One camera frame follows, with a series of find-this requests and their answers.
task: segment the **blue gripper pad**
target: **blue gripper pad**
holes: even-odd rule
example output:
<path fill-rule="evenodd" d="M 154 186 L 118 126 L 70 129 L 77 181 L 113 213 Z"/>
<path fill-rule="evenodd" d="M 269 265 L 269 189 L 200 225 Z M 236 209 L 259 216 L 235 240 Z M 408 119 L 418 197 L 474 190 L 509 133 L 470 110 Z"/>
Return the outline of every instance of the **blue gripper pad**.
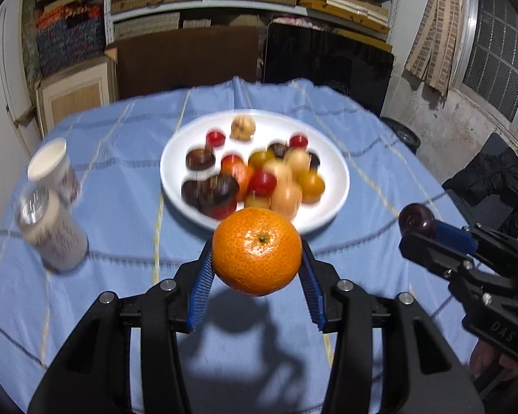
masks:
<path fill-rule="evenodd" d="M 436 221 L 436 224 L 435 241 L 464 255 L 472 256 L 476 253 L 478 243 L 470 233 L 445 222 Z"/>
<path fill-rule="evenodd" d="M 324 295 L 319 283 L 316 281 L 313 267 L 305 253 L 301 255 L 301 266 L 299 267 L 298 275 L 311 320 L 318 326 L 319 330 L 323 331 L 326 325 Z"/>
<path fill-rule="evenodd" d="M 188 317 L 186 318 L 186 324 L 190 331 L 194 331 L 194 329 L 203 322 L 203 316 L 205 315 L 205 308 L 207 307 L 207 300 L 209 299 L 209 292 L 214 278 L 215 274 L 211 266 L 210 250 L 203 261 L 198 277 L 195 280 L 194 288 L 192 288 L 192 292 L 190 293 Z"/>

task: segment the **wooden frame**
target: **wooden frame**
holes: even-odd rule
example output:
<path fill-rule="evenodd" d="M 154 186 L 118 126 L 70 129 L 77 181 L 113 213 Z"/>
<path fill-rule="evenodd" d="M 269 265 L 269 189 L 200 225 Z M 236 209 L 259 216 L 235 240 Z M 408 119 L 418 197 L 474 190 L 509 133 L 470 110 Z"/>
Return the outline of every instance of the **wooden frame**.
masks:
<path fill-rule="evenodd" d="M 108 56 L 85 60 L 35 86 L 42 138 L 66 116 L 106 106 L 118 99 L 115 62 Z"/>

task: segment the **orange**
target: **orange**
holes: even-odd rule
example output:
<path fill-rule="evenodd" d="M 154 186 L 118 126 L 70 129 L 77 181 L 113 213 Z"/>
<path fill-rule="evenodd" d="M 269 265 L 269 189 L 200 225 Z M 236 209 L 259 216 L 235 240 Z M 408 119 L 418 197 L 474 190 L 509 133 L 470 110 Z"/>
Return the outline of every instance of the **orange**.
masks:
<path fill-rule="evenodd" d="M 301 265 L 301 238 L 284 216 L 248 207 L 213 233 L 213 269 L 231 288 L 265 296 L 290 283 Z"/>

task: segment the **brown panel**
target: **brown panel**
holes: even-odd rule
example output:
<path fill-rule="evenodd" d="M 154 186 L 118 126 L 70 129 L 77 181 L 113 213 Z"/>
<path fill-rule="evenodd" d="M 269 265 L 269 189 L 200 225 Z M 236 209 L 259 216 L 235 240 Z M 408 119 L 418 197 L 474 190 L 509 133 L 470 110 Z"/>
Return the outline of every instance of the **brown panel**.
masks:
<path fill-rule="evenodd" d="M 250 26 L 157 32 L 115 42 L 110 46 L 117 48 L 119 98 L 215 85 L 235 76 L 254 82 L 258 42 Z"/>
<path fill-rule="evenodd" d="M 94 84 L 74 90 L 65 95 L 55 98 L 51 102 L 52 118 L 54 125 L 57 125 L 66 116 L 85 110 L 94 109 L 102 105 L 100 99 L 100 84 Z"/>

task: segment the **jar lid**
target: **jar lid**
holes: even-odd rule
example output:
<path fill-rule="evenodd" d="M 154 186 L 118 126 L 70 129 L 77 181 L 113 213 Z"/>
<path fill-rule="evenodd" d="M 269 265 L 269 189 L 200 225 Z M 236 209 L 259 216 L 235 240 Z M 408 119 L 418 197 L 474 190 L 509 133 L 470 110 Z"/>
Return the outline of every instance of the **jar lid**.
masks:
<path fill-rule="evenodd" d="M 38 187 L 19 198 L 18 221 L 27 226 L 40 221 L 48 207 L 48 189 Z"/>

